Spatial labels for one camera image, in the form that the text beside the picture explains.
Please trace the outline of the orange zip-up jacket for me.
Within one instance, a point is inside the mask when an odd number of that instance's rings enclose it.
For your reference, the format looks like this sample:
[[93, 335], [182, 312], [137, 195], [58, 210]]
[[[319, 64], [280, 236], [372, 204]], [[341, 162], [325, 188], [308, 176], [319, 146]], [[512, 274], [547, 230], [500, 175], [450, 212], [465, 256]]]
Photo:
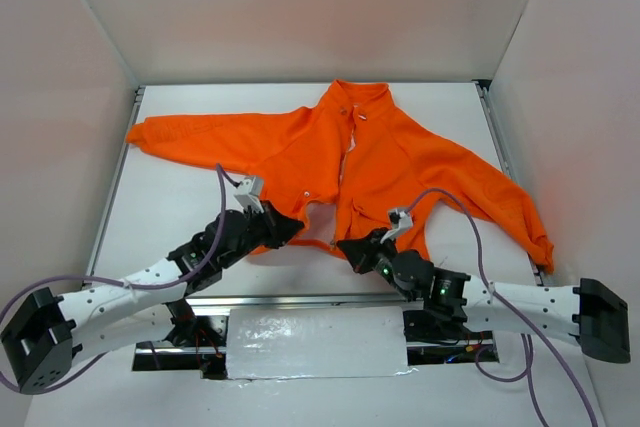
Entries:
[[410, 207], [400, 249], [427, 253], [425, 227], [439, 202], [497, 224], [546, 272], [553, 244], [529, 194], [467, 148], [403, 112], [385, 83], [334, 81], [313, 107], [286, 113], [152, 116], [126, 140], [146, 154], [192, 167], [256, 175], [262, 198], [304, 227], [301, 246], [338, 254]]

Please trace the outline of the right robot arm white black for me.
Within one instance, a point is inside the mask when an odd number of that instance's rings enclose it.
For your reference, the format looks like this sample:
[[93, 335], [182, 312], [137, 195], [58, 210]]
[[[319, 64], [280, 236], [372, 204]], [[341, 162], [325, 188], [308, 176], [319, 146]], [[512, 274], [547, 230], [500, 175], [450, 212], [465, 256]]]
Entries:
[[355, 273], [379, 274], [410, 303], [404, 323], [411, 340], [471, 340], [501, 331], [577, 345], [602, 362], [631, 360], [628, 305], [598, 280], [583, 278], [564, 287], [487, 287], [477, 276], [435, 266], [414, 249], [398, 250], [383, 229], [337, 247]]

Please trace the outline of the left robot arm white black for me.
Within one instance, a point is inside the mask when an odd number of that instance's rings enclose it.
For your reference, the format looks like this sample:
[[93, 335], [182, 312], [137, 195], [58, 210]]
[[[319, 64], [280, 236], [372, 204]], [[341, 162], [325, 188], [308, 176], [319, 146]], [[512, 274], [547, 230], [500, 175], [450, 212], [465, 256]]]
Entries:
[[123, 279], [94, 279], [84, 290], [59, 295], [41, 283], [1, 333], [14, 375], [5, 385], [39, 395], [63, 386], [77, 364], [128, 345], [216, 344], [216, 333], [197, 319], [188, 297], [257, 248], [286, 245], [303, 227], [269, 202], [259, 211], [224, 210], [165, 258]]

